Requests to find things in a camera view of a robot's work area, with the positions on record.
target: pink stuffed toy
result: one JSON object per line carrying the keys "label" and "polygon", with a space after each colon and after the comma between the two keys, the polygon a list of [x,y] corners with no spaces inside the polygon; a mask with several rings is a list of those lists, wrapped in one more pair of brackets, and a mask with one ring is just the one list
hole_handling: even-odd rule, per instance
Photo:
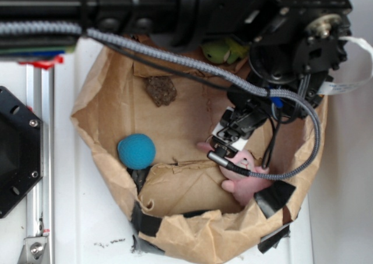
{"label": "pink stuffed toy", "polygon": [[[204,152],[213,150],[208,143],[198,143],[197,147]],[[262,167],[255,167],[254,158],[247,150],[238,152],[235,157],[229,160],[234,164],[255,173],[268,174],[269,172],[268,168],[264,170]],[[272,181],[269,181],[268,179],[245,177],[223,167],[220,167],[220,170],[223,175],[228,178],[227,180],[223,181],[221,187],[225,191],[232,193],[233,197],[240,203],[241,206],[246,206],[254,197],[254,193],[272,185]]]}

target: brown object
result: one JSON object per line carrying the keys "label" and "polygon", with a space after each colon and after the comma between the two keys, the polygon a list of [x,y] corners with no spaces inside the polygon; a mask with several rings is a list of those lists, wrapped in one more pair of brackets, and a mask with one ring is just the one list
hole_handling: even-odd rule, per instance
{"label": "brown object", "polygon": [[[248,71],[243,65],[238,74],[246,76]],[[155,237],[140,233],[140,238],[168,256],[196,263],[223,263],[258,244],[284,222],[297,218],[319,168],[322,148],[306,170],[286,180],[296,190],[284,210],[266,219],[254,199],[242,209],[220,187],[224,178],[219,168],[195,147],[210,135],[230,105],[225,92],[183,78],[172,79],[178,97],[172,105],[158,108],[147,96],[143,78],[134,75],[133,62],[105,48],[76,100],[72,122],[91,148],[94,162],[127,218],[131,219],[135,201],[144,213],[163,217]],[[227,86],[219,78],[209,79]],[[327,99],[317,109],[322,123],[322,146],[326,108]],[[116,150],[119,140],[132,133],[147,134],[157,148],[157,165],[140,194],[119,162]],[[271,137],[267,123],[250,138],[247,148],[258,161]],[[313,146],[310,118],[283,125],[271,172],[285,173],[300,166]],[[210,211],[189,219],[179,214],[195,209]]]}
{"label": "brown object", "polygon": [[154,76],[145,79],[145,90],[158,107],[175,101],[177,91],[169,76]]}

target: red object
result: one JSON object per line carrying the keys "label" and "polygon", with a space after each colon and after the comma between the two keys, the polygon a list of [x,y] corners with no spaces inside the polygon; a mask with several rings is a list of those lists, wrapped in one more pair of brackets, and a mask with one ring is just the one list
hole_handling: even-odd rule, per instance
{"label": "red object", "polygon": [[48,70],[52,68],[55,64],[62,64],[64,62],[64,58],[62,56],[56,56],[52,60],[47,61],[34,61],[34,62],[19,62],[21,65],[33,65],[36,68],[41,68],[44,70]]}

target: green stuffed toy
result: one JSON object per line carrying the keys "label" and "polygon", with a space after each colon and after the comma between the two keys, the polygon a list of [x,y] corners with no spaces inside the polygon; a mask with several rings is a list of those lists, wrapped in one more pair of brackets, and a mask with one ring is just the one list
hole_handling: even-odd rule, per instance
{"label": "green stuffed toy", "polygon": [[237,59],[247,57],[249,52],[248,46],[240,45],[230,38],[224,38],[219,41],[212,41],[201,45],[204,56],[211,63],[233,64]]}

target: gray braided cable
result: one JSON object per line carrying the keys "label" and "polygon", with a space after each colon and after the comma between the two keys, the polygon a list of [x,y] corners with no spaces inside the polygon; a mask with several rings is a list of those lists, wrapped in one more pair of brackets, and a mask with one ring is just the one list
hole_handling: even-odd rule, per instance
{"label": "gray braided cable", "polygon": [[[73,36],[80,36],[82,34],[82,28],[76,23],[67,23],[67,22],[6,22],[0,23],[0,36],[21,36],[21,35],[41,35],[41,34],[66,34],[66,35],[73,35]],[[234,85],[244,89],[251,94],[254,94],[259,97],[266,97],[268,92],[266,89],[254,86],[239,78],[238,76],[222,70],[218,67],[215,67],[211,64],[207,64],[192,58],[184,57],[182,55],[173,54],[172,52],[167,52],[163,50],[158,50],[153,47],[149,47],[147,45],[143,45],[139,42],[123,38],[118,35],[114,34],[107,34],[102,33],[95,29],[87,29],[87,36],[100,41],[102,43],[109,43],[116,45],[118,47],[127,48],[134,52],[138,52],[153,58],[161,59],[164,61],[172,62],[175,64],[187,66],[190,68],[197,69],[202,72],[206,72],[218,77],[221,77]],[[315,132],[315,144],[312,150],[311,155],[309,158],[298,168],[295,170],[280,175],[270,175],[270,174],[259,174],[259,173],[251,173],[251,176],[264,178],[264,179],[286,179],[290,178],[302,170],[307,168],[315,157],[318,154],[320,144],[321,144],[321,126],[319,122],[319,118],[315,110],[312,106],[305,101],[301,96],[298,94],[283,90],[283,89],[271,89],[270,90],[270,97],[279,97],[279,98],[286,98],[298,103],[311,117],[312,122],[314,124],[314,132]]]}

